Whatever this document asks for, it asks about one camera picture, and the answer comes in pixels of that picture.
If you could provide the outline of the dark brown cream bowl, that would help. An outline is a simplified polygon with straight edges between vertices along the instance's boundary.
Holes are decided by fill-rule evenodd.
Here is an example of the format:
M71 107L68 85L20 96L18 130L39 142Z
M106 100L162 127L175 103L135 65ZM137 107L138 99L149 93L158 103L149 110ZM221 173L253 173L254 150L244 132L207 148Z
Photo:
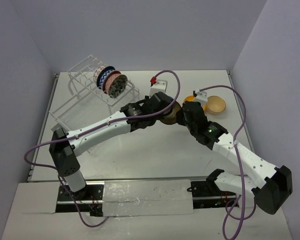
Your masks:
M172 107L160 118L160 122L165 125L173 125L177 123L177 113L181 110L181 106L178 102L175 102Z

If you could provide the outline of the black white floral bowl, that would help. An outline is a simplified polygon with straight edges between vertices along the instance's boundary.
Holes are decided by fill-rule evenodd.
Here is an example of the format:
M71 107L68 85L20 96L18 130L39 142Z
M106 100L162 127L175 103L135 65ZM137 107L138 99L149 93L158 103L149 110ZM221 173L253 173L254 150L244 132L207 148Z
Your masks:
M110 86L109 97L117 98L126 89L127 82L128 78L126 75L119 75Z

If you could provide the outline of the orange red patterned bowl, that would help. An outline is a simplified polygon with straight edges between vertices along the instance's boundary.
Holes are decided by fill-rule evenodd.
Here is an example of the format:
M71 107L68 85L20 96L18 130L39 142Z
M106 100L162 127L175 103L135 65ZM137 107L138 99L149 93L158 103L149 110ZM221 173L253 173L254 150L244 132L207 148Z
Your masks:
M119 75L121 75L121 72L118 70L114 70L110 74L107 75L105 82L103 83L103 92L104 93L106 93L107 95L110 94L110 87Z

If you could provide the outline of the blue triangle pattern bowl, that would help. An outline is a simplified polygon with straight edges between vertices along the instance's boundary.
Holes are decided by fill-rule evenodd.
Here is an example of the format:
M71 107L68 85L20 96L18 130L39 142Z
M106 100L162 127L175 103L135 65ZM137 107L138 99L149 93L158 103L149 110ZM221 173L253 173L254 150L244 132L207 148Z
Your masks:
M103 90L103 84L106 80L107 75L109 75L111 72L115 71L116 69L113 66L107 66L98 76L96 86Z

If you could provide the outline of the teal blue bowl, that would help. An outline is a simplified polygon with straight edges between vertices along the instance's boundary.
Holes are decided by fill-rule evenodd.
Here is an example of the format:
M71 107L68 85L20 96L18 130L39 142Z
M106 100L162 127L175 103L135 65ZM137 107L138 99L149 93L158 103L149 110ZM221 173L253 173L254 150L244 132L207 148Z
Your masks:
M100 73L107 67L107 65L100 65L96 68L96 70L94 71L93 73L93 80L94 82L97 84L97 80L98 80L98 77L100 75Z

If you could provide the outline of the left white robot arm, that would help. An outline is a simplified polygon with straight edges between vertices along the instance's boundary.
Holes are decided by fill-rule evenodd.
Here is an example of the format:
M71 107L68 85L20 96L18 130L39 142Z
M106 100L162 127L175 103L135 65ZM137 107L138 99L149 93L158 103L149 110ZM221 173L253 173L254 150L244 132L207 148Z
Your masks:
M66 132L58 128L53 132L49 153L59 177L64 180L74 198L83 199L88 187L77 159L88 149L113 137L145 129L172 112L168 107L173 98L163 92L157 92L138 102L128 103L104 120L87 127Z

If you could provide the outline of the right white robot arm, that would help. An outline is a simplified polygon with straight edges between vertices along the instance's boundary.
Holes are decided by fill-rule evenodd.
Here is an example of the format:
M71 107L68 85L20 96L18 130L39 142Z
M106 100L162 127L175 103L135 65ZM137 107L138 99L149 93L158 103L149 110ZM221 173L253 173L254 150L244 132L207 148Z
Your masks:
M200 103L186 101L177 113L190 134L200 144L219 153L238 165L253 183L246 194L253 196L256 205L268 214L275 214L293 192L292 172L285 165L277 167L246 148L220 124L209 121Z

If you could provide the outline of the yellow bowl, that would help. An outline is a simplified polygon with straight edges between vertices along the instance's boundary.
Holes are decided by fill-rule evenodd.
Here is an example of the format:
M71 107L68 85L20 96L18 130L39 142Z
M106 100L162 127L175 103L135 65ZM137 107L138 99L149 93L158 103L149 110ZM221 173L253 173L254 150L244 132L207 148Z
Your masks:
M184 100L183 100L183 103L185 102L192 102L196 97L193 96L193 95L189 95L187 96Z

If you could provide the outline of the tan beige bowl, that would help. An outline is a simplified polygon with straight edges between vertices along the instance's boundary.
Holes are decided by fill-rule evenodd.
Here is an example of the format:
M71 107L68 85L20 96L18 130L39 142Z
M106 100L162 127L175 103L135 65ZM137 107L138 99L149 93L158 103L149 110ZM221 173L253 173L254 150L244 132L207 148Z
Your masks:
M223 98L213 95L207 98L205 110L210 114L217 115L224 112L226 107L227 105Z

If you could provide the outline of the silver tape sheet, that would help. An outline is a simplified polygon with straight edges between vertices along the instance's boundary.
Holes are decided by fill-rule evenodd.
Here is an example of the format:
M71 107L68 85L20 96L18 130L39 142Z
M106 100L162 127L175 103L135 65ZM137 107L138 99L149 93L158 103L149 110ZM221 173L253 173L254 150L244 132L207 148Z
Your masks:
M106 181L102 212L105 217L188 215L194 212L188 179Z

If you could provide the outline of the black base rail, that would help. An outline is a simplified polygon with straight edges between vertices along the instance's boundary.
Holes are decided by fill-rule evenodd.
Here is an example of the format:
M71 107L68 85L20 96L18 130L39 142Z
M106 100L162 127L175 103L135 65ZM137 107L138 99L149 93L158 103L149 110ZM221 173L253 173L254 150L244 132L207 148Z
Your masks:
M190 215L195 209L223 208L233 192L212 192L204 180L137 180L89 182L70 191L59 187L55 211L80 211L90 217Z

